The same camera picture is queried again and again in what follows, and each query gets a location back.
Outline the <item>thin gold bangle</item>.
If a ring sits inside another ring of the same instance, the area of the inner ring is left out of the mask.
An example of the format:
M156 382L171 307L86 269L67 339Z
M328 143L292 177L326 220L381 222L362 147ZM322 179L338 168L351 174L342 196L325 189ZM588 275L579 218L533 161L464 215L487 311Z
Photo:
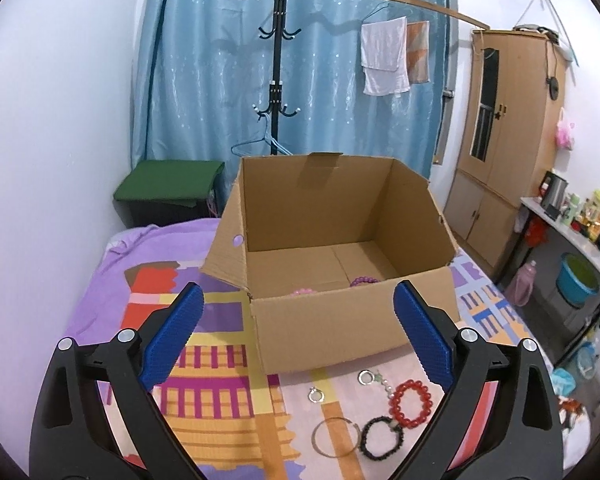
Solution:
M327 452L318 442L318 434L323 430L329 437L332 450ZM360 426L351 419L343 416L332 416L319 422L311 434L311 445L319 456L339 460L353 454L361 443L362 431Z

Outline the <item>light blue plastic bag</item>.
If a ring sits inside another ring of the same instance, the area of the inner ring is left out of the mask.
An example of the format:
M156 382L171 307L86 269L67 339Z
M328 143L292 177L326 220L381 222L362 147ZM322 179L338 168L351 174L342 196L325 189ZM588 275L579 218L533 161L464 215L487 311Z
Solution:
M568 398L574 389L577 388L577 382L574 377L561 367L555 368L550 373L550 382L556 396Z

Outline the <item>pink water bottle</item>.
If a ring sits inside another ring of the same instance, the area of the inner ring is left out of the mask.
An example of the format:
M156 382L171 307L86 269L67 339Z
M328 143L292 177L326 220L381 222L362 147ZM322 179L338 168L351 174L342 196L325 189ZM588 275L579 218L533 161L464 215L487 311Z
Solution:
M532 295L536 277L534 260L524 263L516 272L505 289L504 296L512 307L523 307L528 304Z

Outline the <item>blue plastic basin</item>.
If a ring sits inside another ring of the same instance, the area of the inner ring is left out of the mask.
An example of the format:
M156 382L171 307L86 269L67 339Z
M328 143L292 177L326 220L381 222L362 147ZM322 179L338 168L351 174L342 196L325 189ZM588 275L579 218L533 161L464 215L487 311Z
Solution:
M581 255L565 252L560 257L556 288L567 304L581 309L591 297L598 294L600 282L588 260Z

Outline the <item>white side table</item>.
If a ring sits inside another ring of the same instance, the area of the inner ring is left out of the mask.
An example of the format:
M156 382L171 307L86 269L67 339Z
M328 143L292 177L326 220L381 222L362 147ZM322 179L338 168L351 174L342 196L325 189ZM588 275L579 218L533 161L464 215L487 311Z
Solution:
M560 256L560 267L554 289L573 311L582 311L590 298L600 297L600 251L583 236L551 217L536 198L521 197L520 211L523 210L527 211L527 215L524 217L522 227L516 231L515 243L500 265L494 283L500 284L509 272L531 226L531 221L540 220L576 250L575 252L565 252ZM554 359L553 364L561 366L568 361L577 352L577 348L583 344L585 337L594 332L596 326L599 325L600 301L591 314L585 318L582 326L570 338L562 353Z

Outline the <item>green white bottle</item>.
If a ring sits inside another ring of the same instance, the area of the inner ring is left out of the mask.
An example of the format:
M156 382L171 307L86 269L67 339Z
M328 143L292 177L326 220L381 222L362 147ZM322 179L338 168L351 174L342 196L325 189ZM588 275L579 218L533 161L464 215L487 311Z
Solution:
M565 226L570 226L574 216L580 207L580 196L577 193L569 193L565 198L564 206L562 207L562 215L560 220Z

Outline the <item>black electric kettle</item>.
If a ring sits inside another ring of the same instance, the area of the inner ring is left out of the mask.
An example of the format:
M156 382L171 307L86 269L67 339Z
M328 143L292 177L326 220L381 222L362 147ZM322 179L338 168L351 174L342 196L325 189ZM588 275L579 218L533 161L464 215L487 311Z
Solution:
M543 194L540 205L548 218L557 219L567 186L568 181L559 174L555 174L554 171L545 173L541 184Z

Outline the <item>brown cardboard box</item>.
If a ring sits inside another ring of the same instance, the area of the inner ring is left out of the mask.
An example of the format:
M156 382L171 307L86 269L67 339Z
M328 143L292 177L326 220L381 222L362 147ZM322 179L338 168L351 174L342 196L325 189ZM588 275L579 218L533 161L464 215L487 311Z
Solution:
M405 346L405 280L458 318L456 253L428 181L400 160L246 157L202 270L247 294L261 366L286 374Z

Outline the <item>green covered black bin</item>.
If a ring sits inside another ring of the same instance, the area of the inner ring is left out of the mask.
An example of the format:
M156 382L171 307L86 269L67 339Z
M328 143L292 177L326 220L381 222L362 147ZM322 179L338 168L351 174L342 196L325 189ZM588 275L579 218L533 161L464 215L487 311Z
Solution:
M219 212L217 160L144 160L114 191L132 226L170 226Z

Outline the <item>pink plastic bag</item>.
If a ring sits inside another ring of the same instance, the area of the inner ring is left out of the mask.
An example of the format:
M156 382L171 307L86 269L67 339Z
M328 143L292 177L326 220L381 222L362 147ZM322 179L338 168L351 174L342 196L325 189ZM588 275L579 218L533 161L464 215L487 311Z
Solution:
M560 150L572 151L574 149L574 123L570 120L566 110L562 107L559 112L555 132L555 144Z

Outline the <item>wooden wardrobe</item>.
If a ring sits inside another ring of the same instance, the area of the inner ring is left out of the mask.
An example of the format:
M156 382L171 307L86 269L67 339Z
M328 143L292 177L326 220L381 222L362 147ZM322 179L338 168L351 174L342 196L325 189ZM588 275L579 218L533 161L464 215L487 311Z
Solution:
M568 63L532 32L476 30L460 154L444 214L460 246L489 273L506 258L520 201L556 157Z

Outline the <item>blue clothes hanger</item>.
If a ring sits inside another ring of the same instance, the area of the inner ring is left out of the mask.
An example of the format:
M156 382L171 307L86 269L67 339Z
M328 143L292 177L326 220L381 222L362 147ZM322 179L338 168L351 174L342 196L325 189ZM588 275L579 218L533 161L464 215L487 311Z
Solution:
M233 144L230 147L230 154L237 157L247 157L250 156L250 153L246 152L246 148L264 144L269 150L274 150L279 155L291 156L291 151L274 139L270 133L270 121L268 120L268 115L263 115L261 118L264 119L264 127L260 133L260 136Z

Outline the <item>blue curtain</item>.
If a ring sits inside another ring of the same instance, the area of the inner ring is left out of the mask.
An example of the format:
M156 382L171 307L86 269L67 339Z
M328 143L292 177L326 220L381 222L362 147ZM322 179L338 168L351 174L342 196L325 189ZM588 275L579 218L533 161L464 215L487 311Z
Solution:
M235 177L230 147L260 136L272 77L272 0L145 0L136 61L131 160L215 159ZM365 23L429 22L429 81L368 96L360 60ZM389 156L428 176L443 112L449 20L377 0L288 0L278 140L294 154Z

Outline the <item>white hanging towel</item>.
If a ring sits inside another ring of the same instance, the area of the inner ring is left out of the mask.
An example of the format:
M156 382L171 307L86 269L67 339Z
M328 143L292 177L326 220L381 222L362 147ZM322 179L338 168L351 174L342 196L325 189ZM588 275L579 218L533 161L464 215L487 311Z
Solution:
M411 89L406 62L407 19L365 23L361 27L361 65L368 96L390 96Z

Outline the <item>orange patterned hanging towel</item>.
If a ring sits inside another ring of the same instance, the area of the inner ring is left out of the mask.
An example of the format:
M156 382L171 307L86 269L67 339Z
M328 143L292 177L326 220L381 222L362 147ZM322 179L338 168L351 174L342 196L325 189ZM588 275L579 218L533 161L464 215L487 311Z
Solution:
M429 81L429 22L408 23L406 28L407 75L411 84Z

